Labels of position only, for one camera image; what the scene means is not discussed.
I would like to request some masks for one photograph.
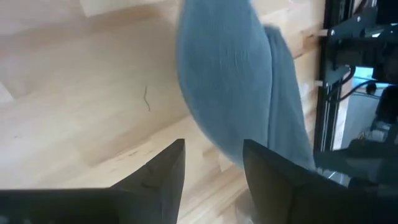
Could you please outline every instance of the wooden floor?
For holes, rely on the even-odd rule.
[[[294,54],[313,139],[314,34],[325,0],[254,2]],[[179,223],[236,222],[234,201],[246,180],[183,102],[174,58],[178,9],[173,0],[0,2],[0,188],[107,187],[185,138]],[[338,133],[344,107],[340,113]]]

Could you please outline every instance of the wood grain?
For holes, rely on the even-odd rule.
[[[236,222],[234,201],[247,189],[244,173],[201,133],[178,86],[181,2],[36,1],[29,13],[19,5],[24,2],[33,4],[0,3],[13,11],[0,16],[0,188],[107,187],[185,138],[179,223]],[[314,34],[324,3],[254,1],[261,21],[280,27],[295,57],[312,139]]]

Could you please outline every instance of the gray fabric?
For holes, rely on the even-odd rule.
[[[233,162],[243,167],[243,139],[252,139],[314,168],[292,55],[249,1],[185,0],[177,47],[185,101]]]

